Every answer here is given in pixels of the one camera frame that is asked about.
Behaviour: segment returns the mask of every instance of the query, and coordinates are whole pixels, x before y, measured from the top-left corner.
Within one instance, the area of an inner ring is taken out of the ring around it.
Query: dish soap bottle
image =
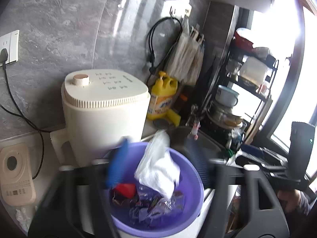
[[[151,90],[150,105],[146,115],[150,120],[162,118],[166,115],[177,91],[176,79],[169,77],[163,71],[159,71],[159,76]]]

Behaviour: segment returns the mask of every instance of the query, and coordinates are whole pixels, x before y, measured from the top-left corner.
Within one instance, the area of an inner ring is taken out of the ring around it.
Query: bottle label
[[[166,113],[171,106],[172,100],[173,96],[156,96],[151,94],[150,105],[147,112],[154,115]]]

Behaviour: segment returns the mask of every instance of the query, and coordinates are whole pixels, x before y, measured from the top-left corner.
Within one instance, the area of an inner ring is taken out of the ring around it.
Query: power cord
[[[159,24],[161,24],[162,22],[166,21],[166,20],[176,20],[179,24],[180,24],[180,32],[177,36],[177,39],[175,40],[175,42],[173,43],[173,45],[170,47],[170,49],[168,50],[167,54],[164,56],[164,58],[159,62],[159,64],[157,66],[154,66],[154,62],[155,62],[155,54],[154,54],[154,48],[153,48],[153,36],[154,36],[154,31],[157,28],[157,26]],[[177,44],[181,34],[183,31],[183,27],[182,27],[182,23],[179,21],[179,19],[175,18],[172,16],[172,11],[170,10],[170,17],[164,17],[160,20],[158,20],[153,27],[150,29],[149,32],[149,50],[150,50],[150,63],[151,63],[151,67],[149,68],[150,71],[150,75],[148,77],[148,79],[146,80],[146,85],[148,86],[149,80],[151,78],[152,75],[155,75],[156,70],[165,62],[165,60],[169,57],[169,55],[171,54],[173,48],[175,47],[175,45]]]
[[[6,81],[6,84],[7,84],[7,89],[8,89],[8,92],[9,92],[9,95],[15,105],[15,107],[17,108],[17,110],[19,111],[20,114],[17,114],[17,113],[13,113],[11,111],[9,111],[8,109],[6,109],[3,105],[0,104],[0,107],[5,110],[7,113],[10,113],[11,115],[14,115],[14,116],[17,116],[17,117],[20,117],[20,118],[23,118],[27,124],[29,124],[29,126],[31,126],[33,129],[35,129],[36,131],[38,131],[38,133],[40,134],[41,136],[41,140],[42,140],[42,157],[41,157],[41,162],[40,162],[40,165],[39,165],[39,168],[36,172],[36,174],[32,177],[32,179],[35,179],[41,168],[42,168],[42,164],[43,164],[43,159],[44,159],[44,138],[43,138],[43,135],[41,132],[49,132],[49,131],[45,131],[45,130],[41,130],[39,129],[32,121],[30,121],[28,118],[26,118],[24,116],[24,114],[22,113],[22,111],[20,110],[20,108],[18,107],[17,103],[15,102],[14,98],[13,98],[13,95],[11,93],[11,90],[10,90],[10,86],[9,86],[9,82],[8,82],[8,76],[7,76],[7,67],[6,67],[6,61],[8,59],[8,52],[7,52],[7,49],[4,48],[1,50],[0,52],[0,63],[2,63],[2,68],[4,70],[4,77],[5,77],[5,81]]]

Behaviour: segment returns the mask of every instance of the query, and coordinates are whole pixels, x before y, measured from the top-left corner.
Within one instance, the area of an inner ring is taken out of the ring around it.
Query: white power outlet
[[[6,48],[8,52],[6,64],[18,60],[19,30],[12,31],[0,37],[0,51],[3,48]]]

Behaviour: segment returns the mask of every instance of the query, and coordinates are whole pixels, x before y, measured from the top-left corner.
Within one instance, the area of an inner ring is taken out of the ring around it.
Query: cream air fryer
[[[136,77],[111,69],[76,71],[66,76],[61,95],[79,166],[103,157],[122,137],[140,141],[150,94]]]

